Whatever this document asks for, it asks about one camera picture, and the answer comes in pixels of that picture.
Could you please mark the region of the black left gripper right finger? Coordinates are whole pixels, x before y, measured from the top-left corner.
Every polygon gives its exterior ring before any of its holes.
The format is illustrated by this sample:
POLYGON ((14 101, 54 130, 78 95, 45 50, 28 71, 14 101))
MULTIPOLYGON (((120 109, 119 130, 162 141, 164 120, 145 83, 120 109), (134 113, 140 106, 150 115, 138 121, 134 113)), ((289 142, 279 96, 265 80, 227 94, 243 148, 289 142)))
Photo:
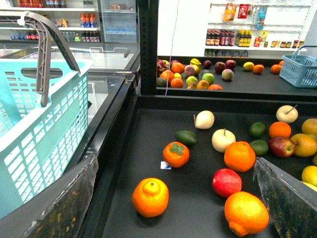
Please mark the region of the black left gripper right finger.
POLYGON ((279 236, 315 238, 317 192, 263 157, 257 157, 254 171, 279 236))

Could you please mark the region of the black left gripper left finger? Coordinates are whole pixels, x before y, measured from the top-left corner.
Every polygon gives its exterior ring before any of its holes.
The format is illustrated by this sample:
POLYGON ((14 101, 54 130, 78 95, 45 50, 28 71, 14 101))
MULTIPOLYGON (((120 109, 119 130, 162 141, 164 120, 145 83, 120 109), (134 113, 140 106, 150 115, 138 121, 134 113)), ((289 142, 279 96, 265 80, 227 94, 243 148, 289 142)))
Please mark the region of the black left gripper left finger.
POLYGON ((99 168, 96 155, 79 165, 74 179, 24 233, 24 238, 76 238, 91 202, 99 168))

